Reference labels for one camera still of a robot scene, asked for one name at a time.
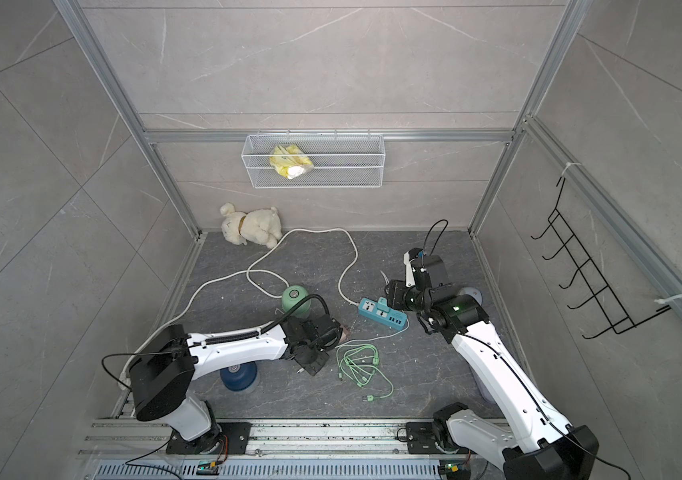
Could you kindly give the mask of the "pink USB charger adapter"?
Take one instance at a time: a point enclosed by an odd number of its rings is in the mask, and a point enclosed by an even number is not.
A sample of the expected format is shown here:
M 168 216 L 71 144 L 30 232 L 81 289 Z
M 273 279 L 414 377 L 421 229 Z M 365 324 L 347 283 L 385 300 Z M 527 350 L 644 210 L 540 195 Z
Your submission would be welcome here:
M 350 330 L 349 330 L 348 327 L 343 326 L 343 327 L 342 327 L 342 331 L 341 331 L 341 337 L 340 337 L 339 343 L 340 343 L 340 344 L 345 343 L 345 342 L 347 342 L 349 339 L 350 339 Z

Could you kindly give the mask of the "yellow packet in basket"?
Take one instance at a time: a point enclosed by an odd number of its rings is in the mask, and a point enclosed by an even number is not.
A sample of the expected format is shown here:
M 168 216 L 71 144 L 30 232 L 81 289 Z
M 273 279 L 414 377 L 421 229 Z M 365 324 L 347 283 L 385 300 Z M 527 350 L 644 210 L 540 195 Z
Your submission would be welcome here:
M 294 180 L 314 169 L 312 160 L 295 144 L 276 145 L 269 156 L 275 172 L 287 180 Z

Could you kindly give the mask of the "teal USB charger adapter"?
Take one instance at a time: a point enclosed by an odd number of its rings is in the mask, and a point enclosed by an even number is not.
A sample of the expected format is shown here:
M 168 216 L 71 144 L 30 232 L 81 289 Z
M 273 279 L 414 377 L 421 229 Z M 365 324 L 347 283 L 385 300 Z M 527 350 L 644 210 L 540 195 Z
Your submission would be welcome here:
M 377 308 L 379 312 L 382 312 L 383 314 L 387 314 L 390 311 L 390 307 L 387 303 L 387 299 L 384 297 L 380 297 L 377 301 Z

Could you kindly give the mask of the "white plush teddy bear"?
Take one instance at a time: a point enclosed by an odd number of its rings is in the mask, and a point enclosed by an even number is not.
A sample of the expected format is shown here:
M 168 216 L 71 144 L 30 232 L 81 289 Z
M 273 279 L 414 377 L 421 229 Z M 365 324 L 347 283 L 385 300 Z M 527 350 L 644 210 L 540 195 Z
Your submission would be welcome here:
M 282 238 L 282 225 L 276 207 L 253 210 L 249 213 L 237 211 L 233 204 L 220 207 L 224 217 L 221 231 L 226 241 L 234 245 L 254 243 L 274 248 Z

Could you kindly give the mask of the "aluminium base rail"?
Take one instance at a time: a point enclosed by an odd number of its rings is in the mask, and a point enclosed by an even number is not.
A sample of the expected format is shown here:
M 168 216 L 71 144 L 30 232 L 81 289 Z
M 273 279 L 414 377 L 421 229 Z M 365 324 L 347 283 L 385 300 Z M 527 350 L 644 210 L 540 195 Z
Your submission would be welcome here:
M 164 423 L 95 420 L 74 479 L 492 479 L 516 447 L 508 424 L 469 415 L 452 448 L 428 419 L 223 419 L 208 453 L 185 453 Z

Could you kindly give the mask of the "purple glasses case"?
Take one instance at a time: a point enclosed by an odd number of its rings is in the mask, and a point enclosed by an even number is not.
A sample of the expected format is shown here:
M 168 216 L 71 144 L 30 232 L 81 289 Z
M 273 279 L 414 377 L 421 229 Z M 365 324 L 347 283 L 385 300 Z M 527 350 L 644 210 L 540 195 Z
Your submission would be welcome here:
M 492 394 L 491 394 L 490 391 L 488 390 L 488 388 L 487 388 L 487 386 L 485 385 L 485 383 L 482 381 L 482 379 L 481 379 L 479 373 L 478 373 L 474 368 L 471 368 L 471 372 L 472 372 L 472 376 L 473 376 L 473 378 L 474 378 L 474 380 L 475 380 L 475 383 L 476 383 L 476 385 L 477 385 L 477 388 L 478 388 L 478 391 L 479 391 L 481 397 L 482 397 L 486 402 L 488 402 L 488 403 L 490 403 L 490 404 L 495 404 L 495 403 L 496 403 L 495 399 L 493 398 Z

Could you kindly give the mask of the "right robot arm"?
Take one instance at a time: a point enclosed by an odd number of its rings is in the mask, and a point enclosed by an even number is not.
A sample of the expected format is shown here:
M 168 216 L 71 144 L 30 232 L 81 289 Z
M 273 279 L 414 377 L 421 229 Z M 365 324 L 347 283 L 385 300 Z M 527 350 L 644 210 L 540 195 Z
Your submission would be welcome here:
M 437 445 L 468 449 L 507 479 L 587 479 L 599 462 L 599 441 L 575 426 L 540 392 L 513 358 L 474 291 L 451 281 L 435 248 L 403 256 L 406 277 L 386 288 L 387 304 L 412 312 L 427 334 L 439 334 L 469 364 L 503 413 L 502 428 L 456 402 L 433 417 Z

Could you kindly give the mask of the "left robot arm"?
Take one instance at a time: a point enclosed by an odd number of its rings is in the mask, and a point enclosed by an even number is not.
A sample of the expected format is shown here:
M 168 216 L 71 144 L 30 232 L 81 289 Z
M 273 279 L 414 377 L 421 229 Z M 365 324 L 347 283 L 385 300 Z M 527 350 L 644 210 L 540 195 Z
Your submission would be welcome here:
M 100 363 L 132 395 L 138 421 L 170 426 L 167 453 L 203 454 L 221 452 L 225 433 L 210 404 L 191 392 L 193 381 L 235 365 L 275 360 L 294 361 L 314 376 L 345 336 L 325 299 L 309 294 L 258 327 L 203 334 L 169 325 L 138 351 L 107 354 Z

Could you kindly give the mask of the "teal power strip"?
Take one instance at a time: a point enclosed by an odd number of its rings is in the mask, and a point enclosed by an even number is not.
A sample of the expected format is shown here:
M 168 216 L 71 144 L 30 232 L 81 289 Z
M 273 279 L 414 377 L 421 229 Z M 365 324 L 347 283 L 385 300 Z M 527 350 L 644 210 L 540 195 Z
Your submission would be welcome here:
M 363 298 L 358 305 L 358 314 L 397 332 L 403 331 L 408 326 L 407 315 L 390 307 L 384 297 L 380 297 L 377 301 Z

